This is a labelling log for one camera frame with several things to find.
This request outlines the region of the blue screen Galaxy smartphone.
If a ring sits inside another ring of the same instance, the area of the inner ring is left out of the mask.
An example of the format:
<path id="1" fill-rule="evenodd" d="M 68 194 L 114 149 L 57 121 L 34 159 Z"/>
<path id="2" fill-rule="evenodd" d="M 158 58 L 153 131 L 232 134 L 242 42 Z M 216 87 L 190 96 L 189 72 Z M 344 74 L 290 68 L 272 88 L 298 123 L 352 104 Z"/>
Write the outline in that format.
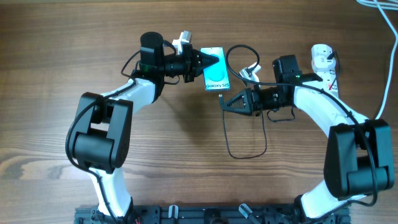
<path id="1" fill-rule="evenodd" d="M 208 91 L 221 91 L 229 90 L 230 82 L 228 77 L 228 71 L 226 68 L 226 62 L 224 58 L 224 50 L 222 47 L 208 47 L 201 48 L 201 52 L 218 57 L 219 62 L 205 68 L 203 71 L 205 90 Z"/>

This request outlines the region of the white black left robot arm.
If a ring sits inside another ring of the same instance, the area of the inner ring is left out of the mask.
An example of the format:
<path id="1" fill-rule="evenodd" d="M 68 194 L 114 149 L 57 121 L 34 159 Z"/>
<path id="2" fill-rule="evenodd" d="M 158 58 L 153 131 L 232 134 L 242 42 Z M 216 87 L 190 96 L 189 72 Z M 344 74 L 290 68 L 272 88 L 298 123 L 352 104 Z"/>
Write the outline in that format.
<path id="1" fill-rule="evenodd" d="M 194 49 L 190 39 L 170 43 L 158 32 L 146 32 L 140 43 L 136 53 L 140 60 L 125 85 L 81 96 L 65 140 L 68 160 L 88 173 L 95 185 L 99 199 L 96 217 L 103 223 L 127 223 L 132 218 L 133 201 L 121 167 L 129 150 L 133 114 L 158 99 L 165 78 L 192 82 L 221 61 Z"/>

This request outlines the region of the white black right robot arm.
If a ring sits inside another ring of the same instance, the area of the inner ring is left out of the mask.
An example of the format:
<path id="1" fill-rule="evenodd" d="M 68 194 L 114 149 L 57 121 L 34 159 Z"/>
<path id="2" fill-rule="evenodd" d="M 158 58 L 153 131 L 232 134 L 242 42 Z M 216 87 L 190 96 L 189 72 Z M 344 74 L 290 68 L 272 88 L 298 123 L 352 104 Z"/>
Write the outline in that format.
<path id="1" fill-rule="evenodd" d="M 352 203 L 373 206 L 378 193 L 395 182 L 390 126 L 353 111 L 323 88 L 322 77 L 302 73 L 294 55 L 281 56 L 272 65 L 275 83 L 254 82 L 254 88 L 220 105 L 246 116 L 293 106 L 327 136 L 323 180 L 295 199 L 294 221 L 324 221 Z"/>

